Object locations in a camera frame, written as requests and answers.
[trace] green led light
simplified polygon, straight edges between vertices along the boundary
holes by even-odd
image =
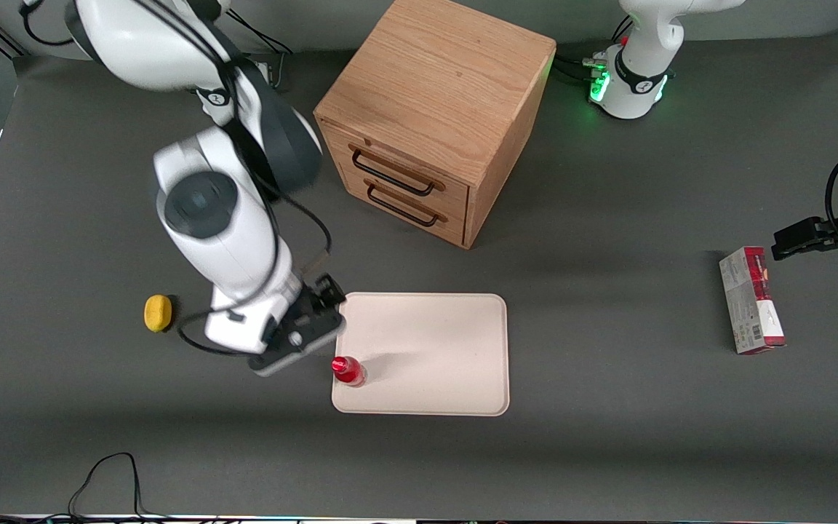
[[[591,98],[594,100],[594,102],[599,102],[600,100],[603,100],[603,95],[606,94],[606,87],[609,85],[610,74],[604,71],[603,76],[594,80],[594,83],[591,86]]]
[[[664,79],[661,79],[661,87],[658,88],[658,94],[655,95],[655,102],[661,100],[661,95],[665,92],[665,84],[668,83],[668,74],[665,74]]]

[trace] drawer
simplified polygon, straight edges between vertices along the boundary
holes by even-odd
[[[354,183],[350,193],[369,205],[379,207],[419,229],[454,245],[462,245],[465,239],[465,221],[449,216],[446,213],[430,209],[425,202],[403,195],[396,189],[390,188],[383,182],[362,177],[359,183]]]
[[[356,138],[332,124],[322,123],[332,160],[349,192],[362,190],[366,178],[392,191],[400,199],[419,202],[460,222],[468,212],[468,186],[430,169],[400,159],[369,140]]]

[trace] red bottle cap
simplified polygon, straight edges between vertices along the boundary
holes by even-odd
[[[336,358],[333,358],[332,372],[335,372],[335,377],[340,382],[345,382],[346,384],[358,381],[363,374],[360,362],[349,356],[336,356]]]

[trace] yellow sponge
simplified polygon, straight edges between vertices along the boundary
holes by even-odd
[[[173,318],[173,304],[166,295],[154,295],[144,303],[144,325],[150,331],[160,333],[170,325]]]

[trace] beige tray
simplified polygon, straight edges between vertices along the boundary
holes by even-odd
[[[509,407],[506,302],[497,295],[352,293],[335,354],[367,382],[335,381],[345,413],[496,417]]]

